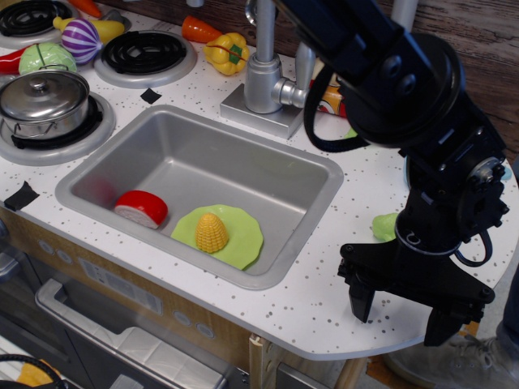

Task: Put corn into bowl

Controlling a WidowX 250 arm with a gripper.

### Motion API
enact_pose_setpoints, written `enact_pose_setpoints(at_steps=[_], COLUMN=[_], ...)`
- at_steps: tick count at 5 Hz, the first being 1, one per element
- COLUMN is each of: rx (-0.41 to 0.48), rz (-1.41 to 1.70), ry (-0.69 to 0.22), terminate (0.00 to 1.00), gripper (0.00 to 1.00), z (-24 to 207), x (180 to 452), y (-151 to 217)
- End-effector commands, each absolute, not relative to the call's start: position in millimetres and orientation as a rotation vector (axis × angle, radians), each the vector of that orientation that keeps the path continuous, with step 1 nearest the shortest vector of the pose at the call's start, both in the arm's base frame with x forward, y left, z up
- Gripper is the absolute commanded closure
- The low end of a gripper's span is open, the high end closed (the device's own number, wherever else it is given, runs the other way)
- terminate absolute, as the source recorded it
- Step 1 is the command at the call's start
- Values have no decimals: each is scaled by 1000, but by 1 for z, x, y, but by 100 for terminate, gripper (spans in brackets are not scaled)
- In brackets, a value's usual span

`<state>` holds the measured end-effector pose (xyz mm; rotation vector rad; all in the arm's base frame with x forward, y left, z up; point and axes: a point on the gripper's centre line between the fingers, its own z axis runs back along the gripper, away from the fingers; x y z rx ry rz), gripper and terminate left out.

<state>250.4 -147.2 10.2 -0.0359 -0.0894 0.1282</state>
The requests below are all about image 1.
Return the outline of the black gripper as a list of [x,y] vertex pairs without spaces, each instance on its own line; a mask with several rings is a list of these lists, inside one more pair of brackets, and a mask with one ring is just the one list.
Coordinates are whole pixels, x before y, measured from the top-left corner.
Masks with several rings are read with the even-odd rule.
[[447,255],[426,255],[397,239],[341,247],[338,275],[350,286],[354,316],[366,323],[375,292],[384,291],[432,308],[425,346],[440,346],[470,320],[483,317],[493,289],[460,269]]

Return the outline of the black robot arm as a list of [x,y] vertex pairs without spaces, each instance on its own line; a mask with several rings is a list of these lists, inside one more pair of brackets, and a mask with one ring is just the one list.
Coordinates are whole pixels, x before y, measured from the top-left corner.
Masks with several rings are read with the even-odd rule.
[[326,152],[365,143],[406,157],[410,193],[395,238],[346,244],[338,273],[354,315],[376,291],[431,307],[424,343],[439,346],[494,300],[459,251],[474,236],[491,257],[501,225],[504,141],[465,90],[465,72],[439,37],[412,34],[373,1],[279,1],[324,68],[304,109],[310,141]]

